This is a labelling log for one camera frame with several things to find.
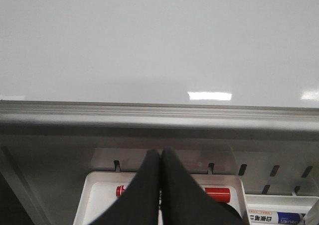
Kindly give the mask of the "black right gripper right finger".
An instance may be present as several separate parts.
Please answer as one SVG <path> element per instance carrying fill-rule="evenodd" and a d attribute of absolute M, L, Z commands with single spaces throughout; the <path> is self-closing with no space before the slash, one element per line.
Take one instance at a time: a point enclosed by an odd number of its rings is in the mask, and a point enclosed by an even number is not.
<path fill-rule="evenodd" d="M 161 154 L 161 212 L 165 225 L 242 225 L 234 209 L 209 197 L 172 148 Z"/>

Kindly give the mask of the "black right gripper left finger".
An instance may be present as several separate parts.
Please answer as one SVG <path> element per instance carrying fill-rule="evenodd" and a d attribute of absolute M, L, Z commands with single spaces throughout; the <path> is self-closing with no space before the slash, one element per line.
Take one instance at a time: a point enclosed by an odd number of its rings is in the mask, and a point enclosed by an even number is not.
<path fill-rule="evenodd" d="M 160 155 L 148 150 L 122 195 L 97 219 L 97 225 L 157 225 L 160 198 Z"/>

